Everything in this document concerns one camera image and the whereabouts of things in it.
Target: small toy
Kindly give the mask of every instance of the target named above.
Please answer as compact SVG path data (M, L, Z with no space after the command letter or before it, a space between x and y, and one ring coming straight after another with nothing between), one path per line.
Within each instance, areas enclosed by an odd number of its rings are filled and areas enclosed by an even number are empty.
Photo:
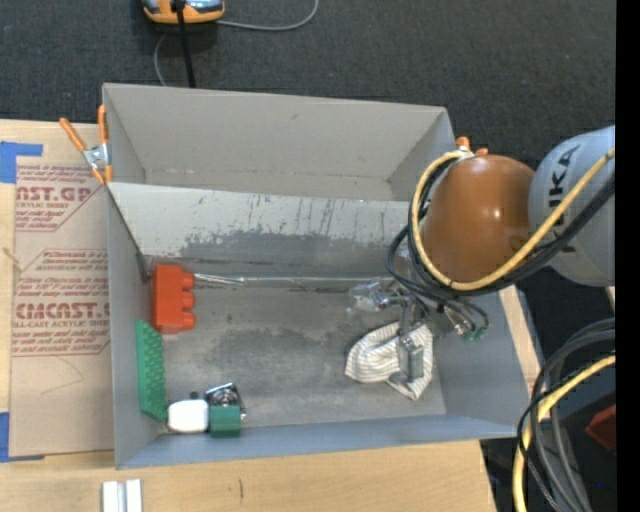
M195 305L191 290L195 277L178 265L158 264L153 271L151 323L161 334L193 329L196 317L188 311Z
M136 321L138 400L140 410L150 418L167 421L162 336L144 320Z
M180 434L205 432L209 427L209 404L204 400L180 400L169 406L169 430Z
M209 403L209 435L214 438L238 437L247 410L238 388L232 382L209 389L205 393Z

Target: white object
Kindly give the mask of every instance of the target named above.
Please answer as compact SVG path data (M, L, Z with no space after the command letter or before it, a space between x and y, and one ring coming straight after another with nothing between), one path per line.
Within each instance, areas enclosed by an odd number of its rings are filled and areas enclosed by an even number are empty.
M426 325L409 333L413 342L424 347L424 376L406 385L399 385L389 377L400 371L396 345L398 322L371 331L358 341L347 356L345 375L363 383L386 382L412 400L418 400L429 385L433 374L433 335Z
M169 406L169 430L181 434L205 432L209 427L209 406L204 400L181 400Z
M102 512L142 512L142 481L102 483Z

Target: bin floor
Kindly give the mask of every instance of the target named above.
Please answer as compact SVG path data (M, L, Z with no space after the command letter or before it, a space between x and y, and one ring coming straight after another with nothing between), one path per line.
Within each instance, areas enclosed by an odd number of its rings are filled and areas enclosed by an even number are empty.
M165 336L170 401L233 382L246 427L445 413L437 370L417 401L344 376L353 344L399 309L349 314L347 293L333 290L198 286L195 296L196 327Z

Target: blue tape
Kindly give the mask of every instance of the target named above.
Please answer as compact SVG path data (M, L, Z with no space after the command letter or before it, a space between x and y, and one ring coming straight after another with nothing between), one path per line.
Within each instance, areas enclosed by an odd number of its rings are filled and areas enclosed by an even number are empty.
M42 144L0 142L0 183L16 183L17 158L42 156Z
M9 457L9 413L0 412L0 464L19 460L40 460L42 456Z
M9 462L9 413L0 413L0 463Z

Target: gray bin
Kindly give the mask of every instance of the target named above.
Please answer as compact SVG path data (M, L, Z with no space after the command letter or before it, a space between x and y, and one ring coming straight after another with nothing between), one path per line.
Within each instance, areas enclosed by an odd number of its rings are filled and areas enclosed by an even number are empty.
M119 468L508 437L528 402L498 295L484 340L434 345L411 401L344 376L346 353L398 311L349 313L426 165L454 148L443 108L105 85L114 182L107 206ZM169 400L234 382L238 438L168 433L139 411L135 321L158 262L217 276L195 329L166 336Z

